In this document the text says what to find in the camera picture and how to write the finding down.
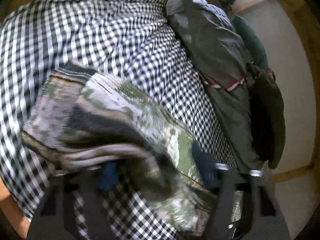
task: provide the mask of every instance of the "green pillow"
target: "green pillow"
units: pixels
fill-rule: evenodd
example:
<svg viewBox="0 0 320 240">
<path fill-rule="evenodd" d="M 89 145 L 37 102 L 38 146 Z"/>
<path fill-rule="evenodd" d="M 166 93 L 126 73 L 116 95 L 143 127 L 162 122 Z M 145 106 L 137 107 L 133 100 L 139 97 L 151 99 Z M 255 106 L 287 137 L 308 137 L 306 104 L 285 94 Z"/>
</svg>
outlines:
<svg viewBox="0 0 320 240">
<path fill-rule="evenodd" d="M 258 38 L 254 29 L 242 17 L 235 15 L 231 23 L 236 33 L 242 38 L 245 46 L 250 51 L 253 63 L 259 68 L 267 71 L 268 60 L 264 46 Z"/>
</svg>

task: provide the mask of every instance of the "dark green pillow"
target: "dark green pillow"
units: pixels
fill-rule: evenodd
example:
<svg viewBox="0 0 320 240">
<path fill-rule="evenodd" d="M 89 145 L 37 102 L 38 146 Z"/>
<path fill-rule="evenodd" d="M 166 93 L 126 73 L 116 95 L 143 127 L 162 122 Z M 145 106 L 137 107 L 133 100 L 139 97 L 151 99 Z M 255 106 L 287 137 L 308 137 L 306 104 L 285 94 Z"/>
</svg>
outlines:
<svg viewBox="0 0 320 240">
<path fill-rule="evenodd" d="M 258 38 L 254 29 L 242 17 L 235 15 L 231 23 L 236 33 L 242 38 L 245 46 L 250 51 L 253 63 L 259 68 L 267 71 L 268 60 L 264 46 Z"/>
</svg>

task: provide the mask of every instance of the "teal pillow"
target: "teal pillow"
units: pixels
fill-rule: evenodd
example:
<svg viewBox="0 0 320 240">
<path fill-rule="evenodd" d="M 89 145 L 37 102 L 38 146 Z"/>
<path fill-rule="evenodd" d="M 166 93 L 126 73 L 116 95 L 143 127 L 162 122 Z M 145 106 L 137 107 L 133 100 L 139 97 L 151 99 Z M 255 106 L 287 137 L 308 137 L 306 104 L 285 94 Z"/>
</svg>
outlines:
<svg viewBox="0 0 320 240">
<path fill-rule="evenodd" d="M 267 71 L 267 54 L 254 29 L 245 21 L 245 19 L 238 15 L 235 15 L 231 19 L 231 23 L 235 28 L 236 33 L 242 38 L 248 51 L 250 51 L 253 63 L 259 68 Z"/>
</svg>

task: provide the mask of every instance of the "checkered bedsheet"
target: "checkered bedsheet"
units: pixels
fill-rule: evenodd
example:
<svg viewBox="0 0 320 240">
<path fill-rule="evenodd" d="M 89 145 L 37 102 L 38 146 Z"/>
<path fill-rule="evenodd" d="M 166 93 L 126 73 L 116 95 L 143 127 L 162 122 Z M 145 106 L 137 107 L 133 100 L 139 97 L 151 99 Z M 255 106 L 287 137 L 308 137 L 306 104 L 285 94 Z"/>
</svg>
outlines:
<svg viewBox="0 0 320 240">
<path fill-rule="evenodd" d="M 236 168 L 198 73 L 165 18 L 162 0 L 36 0 L 0 26 L 0 177 L 31 221 L 55 167 L 22 144 L 20 129 L 51 71 L 69 59 L 144 90 Z M 75 192 L 79 230 L 88 239 Z M 121 239 L 178 239 L 122 176 L 104 203 Z"/>
</svg>

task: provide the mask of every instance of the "black and white checkered fabric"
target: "black and white checkered fabric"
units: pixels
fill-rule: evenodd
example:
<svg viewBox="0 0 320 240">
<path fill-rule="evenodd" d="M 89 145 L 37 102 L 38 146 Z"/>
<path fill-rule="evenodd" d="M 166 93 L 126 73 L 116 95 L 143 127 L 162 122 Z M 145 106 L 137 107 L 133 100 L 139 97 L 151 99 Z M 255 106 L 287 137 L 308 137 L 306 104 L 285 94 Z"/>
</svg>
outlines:
<svg viewBox="0 0 320 240">
<path fill-rule="evenodd" d="M 236 168 L 199 75 L 167 24 L 163 1 L 36 0 L 0 26 L 0 176 L 29 220 L 55 167 L 23 147 L 20 129 L 51 71 L 71 59 L 129 80 L 185 123 L 205 151 Z M 79 229 L 87 239 L 78 198 Z M 106 200 L 121 239 L 178 238 L 125 179 Z"/>
</svg>

